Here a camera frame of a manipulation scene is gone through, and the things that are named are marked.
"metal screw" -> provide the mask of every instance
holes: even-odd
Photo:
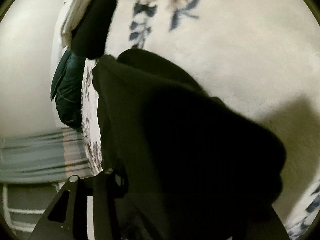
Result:
[[[113,169],[112,168],[109,168],[104,172],[104,174],[106,174],[106,175],[110,175],[112,173],[113,173]]]
[[[78,180],[78,176],[76,175],[72,175],[70,178],[69,178],[69,181],[70,182],[76,182]]]

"black coat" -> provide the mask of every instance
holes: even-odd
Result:
[[[103,168],[122,159],[127,206],[152,238],[243,239],[248,216],[281,192],[281,141],[153,53],[105,55],[92,73]]]

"dark green jacket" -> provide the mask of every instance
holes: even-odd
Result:
[[[65,125],[81,131],[81,88],[85,57],[67,50],[56,69],[50,99],[55,97],[59,118]]]

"black sleeve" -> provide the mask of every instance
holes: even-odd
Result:
[[[92,0],[72,33],[71,49],[80,57],[100,58],[104,54],[109,26],[117,0]]]

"gray striped cloth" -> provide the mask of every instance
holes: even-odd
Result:
[[[0,141],[0,183],[65,181],[92,176],[81,133],[71,128]]]

